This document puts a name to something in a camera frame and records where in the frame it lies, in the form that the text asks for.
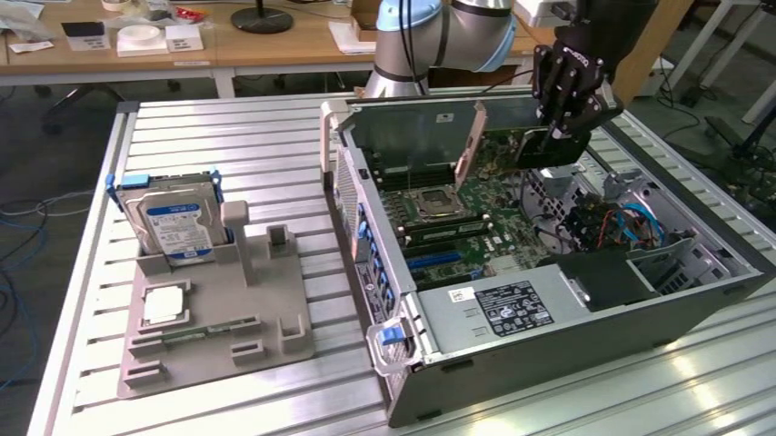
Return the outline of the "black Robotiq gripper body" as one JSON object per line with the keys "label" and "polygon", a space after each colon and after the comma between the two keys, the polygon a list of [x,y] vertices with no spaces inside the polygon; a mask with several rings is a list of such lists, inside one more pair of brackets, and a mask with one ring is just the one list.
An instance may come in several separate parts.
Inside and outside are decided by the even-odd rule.
{"label": "black Robotiq gripper body", "polygon": [[552,14],[568,24],[555,29],[563,44],[560,119],[576,97],[613,81],[620,63],[633,51],[656,10],[655,1],[560,1]]}

